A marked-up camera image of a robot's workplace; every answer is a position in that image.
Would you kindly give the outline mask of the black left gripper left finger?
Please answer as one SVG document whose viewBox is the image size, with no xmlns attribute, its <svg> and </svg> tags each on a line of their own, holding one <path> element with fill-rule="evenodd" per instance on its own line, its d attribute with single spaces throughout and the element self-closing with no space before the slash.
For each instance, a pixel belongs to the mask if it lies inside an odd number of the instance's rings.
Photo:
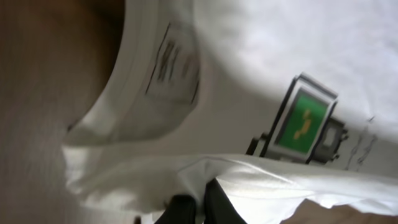
<svg viewBox="0 0 398 224">
<path fill-rule="evenodd" d="M 175 195 L 155 224 L 195 224 L 197 205 L 190 195 Z"/>
</svg>

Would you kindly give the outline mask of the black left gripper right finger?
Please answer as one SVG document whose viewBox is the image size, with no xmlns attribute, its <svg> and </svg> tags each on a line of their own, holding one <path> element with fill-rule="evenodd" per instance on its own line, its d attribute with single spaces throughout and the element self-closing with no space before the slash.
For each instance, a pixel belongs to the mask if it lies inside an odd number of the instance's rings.
<svg viewBox="0 0 398 224">
<path fill-rule="evenodd" d="M 206 184 L 204 224 L 246 224 L 216 179 Z"/>
</svg>

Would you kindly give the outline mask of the white printed t-shirt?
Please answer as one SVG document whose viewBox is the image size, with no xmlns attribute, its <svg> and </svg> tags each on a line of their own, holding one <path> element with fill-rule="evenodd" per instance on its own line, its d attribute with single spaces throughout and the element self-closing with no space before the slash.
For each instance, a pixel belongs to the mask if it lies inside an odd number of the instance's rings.
<svg viewBox="0 0 398 224">
<path fill-rule="evenodd" d="M 116 63 L 67 134 L 87 207 L 279 223 L 304 200 L 397 215 L 396 1 L 126 1 Z"/>
</svg>

